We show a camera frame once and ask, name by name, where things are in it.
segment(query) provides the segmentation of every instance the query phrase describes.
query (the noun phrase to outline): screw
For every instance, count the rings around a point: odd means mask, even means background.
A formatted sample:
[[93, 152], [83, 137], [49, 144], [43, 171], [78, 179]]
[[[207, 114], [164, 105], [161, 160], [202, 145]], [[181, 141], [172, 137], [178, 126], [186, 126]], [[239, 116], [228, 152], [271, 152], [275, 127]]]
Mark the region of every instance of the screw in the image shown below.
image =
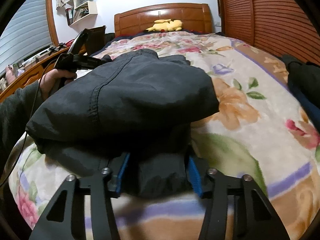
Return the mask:
[[210, 174], [210, 175], [214, 175], [214, 174], [217, 174], [217, 169], [215, 169], [215, 168], [210, 168], [210, 169], [208, 169], [208, 174]]
[[110, 169], [110, 168], [103, 168], [103, 169], [101, 170], [101, 173], [102, 173], [102, 174], [109, 174], [109, 173], [111, 173], [111, 169]]
[[68, 176], [66, 177], [66, 181], [73, 181], [73, 180], [75, 180], [75, 179], [76, 179], [76, 176], [73, 175], [73, 174], [70, 174], [70, 175], [68, 175]]
[[244, 179], [245, 181], [251, 181], [251, 180], [252, 180], [252, 177], [251, 177], [250, 175], [248, 175], [248, 174], [245, 174], [245, 175], [243, 175], [243, 179]]

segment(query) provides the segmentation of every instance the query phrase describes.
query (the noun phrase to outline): cable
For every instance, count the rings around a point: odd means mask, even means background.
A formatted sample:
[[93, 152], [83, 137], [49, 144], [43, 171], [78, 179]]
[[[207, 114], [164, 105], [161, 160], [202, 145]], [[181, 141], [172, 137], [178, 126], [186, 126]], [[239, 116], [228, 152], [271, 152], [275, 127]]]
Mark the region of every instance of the cable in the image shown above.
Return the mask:
[[[37, 95], [38, 95], [38, 92], [39, 92], [39, 89], [40, 89], [41, 80], [42, 80], [42, 78], [43, 78], [43, 76], [44, 76], [45, 71], [47, 70], [47, 68], [48, 68], [53, 62], [57, 62], [57, 59], [54, 59], [54, 60], [50, 61], [50, 63], [45, 67], [45, 69], [44, 69], [44, 71], [43, 71], [43, 73], [42, 73], [42, 76], [41, 76], [41, 78], [40, 78], [39, 85], [38, 85], [38, 88], [37, 88], [37, 92], [36, 92], [36, 95], [35, 95], [35, 99], [33, 100], [33, 104], [32, 104], [32, 108], [31, 108], [31, 113], [30, 113], [29, 120], [31, 119], [31, 117], [32, 117], [32, 115], [33, 115], [33, 109], [34, 109], [34, 107], [35, 107]], [[26, 132], [26, 135], [25, 135], [25, 137], [24, 137], [24, 140], [23, 140], [23, 144], [22, 144], [20, 153], [19, 153], [19, 155], [17, 156], [16, 160], [14, 161], [14, 164], [12, 165], [10, 172], [7, 174], [7, 176], [6, 176], [6, 177], [4, 178], [4, 180], [1, 182], [0, 188], [1, 188], [4, 184], [6, 184], [6, 182], [8, 181], [11, 173], [13, 172], [13, 169], [14, 169], [15, 166], [17, 165], [18, 160], [19, 160], [19, 158], [20, 158], [20, 156], [21, 156], [21, 154], [22, 154], [24, 145], [25, 145], [25, 143], [26, 143], [27, 136], [28, 136], [28, 134], [27, 134], [27, 132]]]

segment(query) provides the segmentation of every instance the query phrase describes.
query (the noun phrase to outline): floral blanket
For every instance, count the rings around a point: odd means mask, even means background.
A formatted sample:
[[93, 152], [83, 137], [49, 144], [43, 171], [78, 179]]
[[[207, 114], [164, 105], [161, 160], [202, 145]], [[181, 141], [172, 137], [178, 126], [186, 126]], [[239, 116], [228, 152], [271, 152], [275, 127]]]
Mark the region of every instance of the floral blanket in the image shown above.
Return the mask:
[[[239, 40], [186, 32], [115, 41], [96, 57], [115, 58], [141, 48], [153, 49], [160, 57], [184, 55], [212, 77], [219, 112], [192, 123], [194, 150], [226, 175], [251, 174], [290, 238], [299, 239], [320, 208], [320, 136], [288, 92], [284, 64]], [[68, 174], [28, 138], [9, 183], [31, 228]], [[112, 205], [122, 240], [196, 240], [205, 212], [190, 192], [152, 201], [124, 194]], [[228, 216], [226, 239], [231, 239], [232, 210]], [[88, 198], [85, 225], [87, 239], [93, 239]]]

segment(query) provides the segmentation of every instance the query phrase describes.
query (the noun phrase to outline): louvered door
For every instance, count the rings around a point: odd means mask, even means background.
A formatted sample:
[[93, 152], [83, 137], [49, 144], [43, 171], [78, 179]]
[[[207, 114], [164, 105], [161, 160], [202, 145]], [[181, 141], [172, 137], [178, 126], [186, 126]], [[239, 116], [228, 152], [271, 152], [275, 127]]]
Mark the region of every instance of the louvered door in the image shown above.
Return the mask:
[[277, 56], [290, 54], [304, 62], [320, 64], [319, 35], [294, 0], [223, 0], [222, 3], [227, 36]]

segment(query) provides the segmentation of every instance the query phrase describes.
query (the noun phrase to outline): wall socket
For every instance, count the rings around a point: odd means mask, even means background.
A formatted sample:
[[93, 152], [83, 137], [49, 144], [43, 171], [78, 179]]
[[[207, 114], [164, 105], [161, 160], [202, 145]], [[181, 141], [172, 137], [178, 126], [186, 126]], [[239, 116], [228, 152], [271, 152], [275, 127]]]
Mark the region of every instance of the wall socket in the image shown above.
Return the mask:
[[221, 27], [221, 22], [213, 22], [214, 26]]

